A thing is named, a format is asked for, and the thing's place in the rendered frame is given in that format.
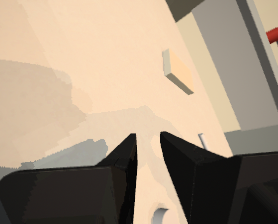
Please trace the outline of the peach flat rectangular block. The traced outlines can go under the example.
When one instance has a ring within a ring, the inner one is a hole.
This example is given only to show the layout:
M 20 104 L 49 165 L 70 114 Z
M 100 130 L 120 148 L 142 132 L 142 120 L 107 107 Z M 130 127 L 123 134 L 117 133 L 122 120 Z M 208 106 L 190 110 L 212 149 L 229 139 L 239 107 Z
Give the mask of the peach flat rectangular block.
M 170 48 L 163 51 L 163 56 L 165 76 L 186 94 L 194 94 L 191 70 Z

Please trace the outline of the small grey metal pin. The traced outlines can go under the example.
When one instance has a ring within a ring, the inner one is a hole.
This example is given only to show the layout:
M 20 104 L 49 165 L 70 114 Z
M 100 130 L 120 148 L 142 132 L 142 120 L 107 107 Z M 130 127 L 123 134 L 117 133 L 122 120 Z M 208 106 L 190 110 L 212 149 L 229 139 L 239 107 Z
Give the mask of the small grey metal pin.
M 210 148 L 209 148 L 209 146 L 206 142 L 206 137 L 205 137 L 204 133 L 199 134 L 199 137 L 200 137 L 200 139 L 201 139 L 201 141 L 204 145 L 204 149 L 207 150 L 207 151 L 210 151 Z

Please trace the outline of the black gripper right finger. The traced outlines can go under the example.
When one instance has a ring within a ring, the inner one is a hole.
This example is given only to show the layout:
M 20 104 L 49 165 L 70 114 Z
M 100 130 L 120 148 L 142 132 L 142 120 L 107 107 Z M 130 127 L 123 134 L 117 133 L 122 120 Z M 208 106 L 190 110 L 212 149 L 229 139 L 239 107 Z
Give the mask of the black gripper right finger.
M 278 181 L 278 151 L 225 157 L 166 131 L 160 145 L 188 224 L 239 224 L 248 187 Z

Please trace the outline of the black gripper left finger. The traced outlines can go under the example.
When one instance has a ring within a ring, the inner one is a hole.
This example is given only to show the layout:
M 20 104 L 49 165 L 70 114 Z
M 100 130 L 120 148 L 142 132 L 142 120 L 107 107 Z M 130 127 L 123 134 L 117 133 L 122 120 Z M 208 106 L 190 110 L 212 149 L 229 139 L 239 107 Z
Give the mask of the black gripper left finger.
M 95 166 L 7 174 L 0 181 L 0 201 L 11 224 L 95 214 L 105 224 L 133 224 L 137 167 L 137 138 L 131 133 Z

